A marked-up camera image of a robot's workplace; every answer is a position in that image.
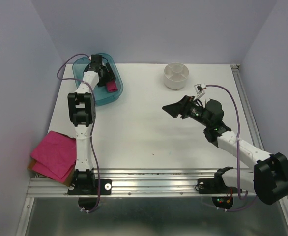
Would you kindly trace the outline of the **pink paper napkin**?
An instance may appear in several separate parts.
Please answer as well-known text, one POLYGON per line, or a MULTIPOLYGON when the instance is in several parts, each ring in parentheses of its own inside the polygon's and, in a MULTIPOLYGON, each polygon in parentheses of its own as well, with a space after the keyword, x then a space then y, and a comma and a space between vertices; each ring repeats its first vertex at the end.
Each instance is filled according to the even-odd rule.
POLYGON ((108 93, 113 93, 118 91, 118 87, 116 85, 116 82, 114 80, 109 81, 106 83, 106 89, 108 93))

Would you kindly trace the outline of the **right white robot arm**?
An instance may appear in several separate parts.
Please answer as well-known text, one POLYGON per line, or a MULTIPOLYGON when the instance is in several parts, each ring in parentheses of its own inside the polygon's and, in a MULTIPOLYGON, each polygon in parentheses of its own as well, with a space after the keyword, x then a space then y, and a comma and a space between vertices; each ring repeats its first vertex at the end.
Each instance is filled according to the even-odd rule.
POLYGON ((205 138, 244 163, 249 170, 233 167, 218 169, 214 178, 198 179, 195 189, 201 194, 227 194, 248 191, 265 204, 272 205, 288 195, 288 160, 281 154, 271 154, 238 138, 223 123, 224 111, 220 102, 209 100, 202 104, 193 96, 165 105, 162 109, 173 118, 191 118, 205 126, 205 138))

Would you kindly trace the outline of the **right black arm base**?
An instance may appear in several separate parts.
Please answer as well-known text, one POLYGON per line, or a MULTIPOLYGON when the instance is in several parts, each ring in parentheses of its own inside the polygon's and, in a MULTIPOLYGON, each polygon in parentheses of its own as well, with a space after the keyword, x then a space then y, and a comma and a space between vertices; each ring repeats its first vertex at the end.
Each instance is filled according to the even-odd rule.
POLYGON ((233 167, 224 167, 215 172, 214 178, 199 178, 195 185, 195 190, 200 194, 229 194, 232 191, 234 193, 237 192, 237 183, 227 186, 222 177, 225 173, 231 174, 231 171, 237 172, 233 167))

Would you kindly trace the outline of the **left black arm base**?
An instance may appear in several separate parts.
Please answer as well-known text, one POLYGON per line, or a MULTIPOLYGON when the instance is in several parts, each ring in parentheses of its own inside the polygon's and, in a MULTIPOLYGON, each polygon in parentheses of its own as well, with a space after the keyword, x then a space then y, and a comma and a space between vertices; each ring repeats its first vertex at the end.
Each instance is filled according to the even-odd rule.
POLYGON ((68 189, 68 195, 110 195, 112 192, 111 179, 99 179, 95 176, 93 171, 74 172, 74 177, 70 185, 72 188, 68 189))

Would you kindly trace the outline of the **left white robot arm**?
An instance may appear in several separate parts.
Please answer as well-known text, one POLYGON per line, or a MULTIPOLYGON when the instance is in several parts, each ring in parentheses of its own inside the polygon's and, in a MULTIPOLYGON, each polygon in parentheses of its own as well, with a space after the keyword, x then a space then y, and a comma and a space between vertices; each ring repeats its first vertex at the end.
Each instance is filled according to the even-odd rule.
POLYGON ((83 70, 83 78, 74 92, 67 96, 69 118, 75 129, 76 162, 69 195, 110 195, 112 181, 101 180, 99 165, 92 147, 92 132, 96 120, 95 87, 106 69, 100 54, 91 55, 83 70))

